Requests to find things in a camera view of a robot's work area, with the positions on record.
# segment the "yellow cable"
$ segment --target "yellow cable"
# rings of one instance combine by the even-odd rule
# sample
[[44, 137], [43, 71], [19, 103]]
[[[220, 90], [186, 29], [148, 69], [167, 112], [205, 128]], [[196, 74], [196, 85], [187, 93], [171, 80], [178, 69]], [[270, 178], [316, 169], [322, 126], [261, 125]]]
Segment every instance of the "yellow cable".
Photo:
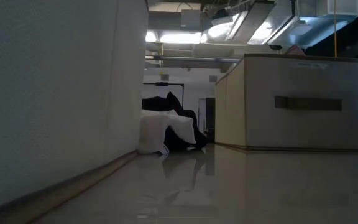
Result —
[[334, 50], [335, 50], [335, 57], [338, 57], [337, 38], [336, 38], [336, 0], [334, 0]]

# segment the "white wall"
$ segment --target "white wall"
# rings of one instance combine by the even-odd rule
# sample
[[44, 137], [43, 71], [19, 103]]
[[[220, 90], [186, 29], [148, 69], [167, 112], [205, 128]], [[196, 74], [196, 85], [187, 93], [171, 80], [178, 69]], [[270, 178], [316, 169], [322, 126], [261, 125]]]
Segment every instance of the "white wall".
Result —
[[192, 68], [148, 68], [144, 72], [143, 82], [160, 82], [160, 72], [170, 75], [169, 83], [185, 84], [183, 108], [198, 113], [198, 100], [200, 98], [215, 97], [215, 83], [209, 82], [210, 75], [222, 74], [219, 69]]
[[134, 150], [146, 23], [145, 1], [0, 1], [0, 205]]

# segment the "black fabric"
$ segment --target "black fabric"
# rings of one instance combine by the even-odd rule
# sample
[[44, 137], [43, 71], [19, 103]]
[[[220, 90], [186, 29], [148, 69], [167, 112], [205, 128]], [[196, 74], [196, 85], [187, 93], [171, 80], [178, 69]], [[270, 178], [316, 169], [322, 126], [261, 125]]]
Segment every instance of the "black fabric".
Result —
[[206, 136], [203, 135], [197, 127], [197, 117], [194, 111], [184, 110], [177, 97], [171, 92], [168, 93], [166, 98], [159, 96], [153, 98], [147, 98], [142, 100], [142, 109], [150, 111], [170, 111], [175, 110], [179, 116], [185, 116], [187, 118], [193, 118], [193, 129], [196, 144], [190, 144], [180, 139], [171, 127], [168, 127], [165, 131], [164, 144], [170, 151], [182, 151], [186, 150], [189, 146], [194, 146], [197, 149], [201, 149], [207, 143]]

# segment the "pile of clothes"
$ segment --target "pile of clothes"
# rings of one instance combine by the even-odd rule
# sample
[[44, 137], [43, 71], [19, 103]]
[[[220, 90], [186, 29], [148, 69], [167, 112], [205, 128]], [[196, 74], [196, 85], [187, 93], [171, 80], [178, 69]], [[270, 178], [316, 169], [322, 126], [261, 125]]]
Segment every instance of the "pile of clothes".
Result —
[[140, 152], [187, 151], [190, 147], [202, 149], [206, 144], [206, 136], [198, 130], [196, 114], [184, 110], [174, 94], [142, 100]]

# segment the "drawer handle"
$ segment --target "drawer handle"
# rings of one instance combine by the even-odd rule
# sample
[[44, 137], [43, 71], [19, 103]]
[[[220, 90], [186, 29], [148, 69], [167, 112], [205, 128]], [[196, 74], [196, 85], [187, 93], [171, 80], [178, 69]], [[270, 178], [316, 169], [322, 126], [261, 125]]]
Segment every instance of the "drawer handle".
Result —
[[275, 96], [275, 107], [290, 110], [342, 111], [342, 100], [324, 98], [290, 98]]

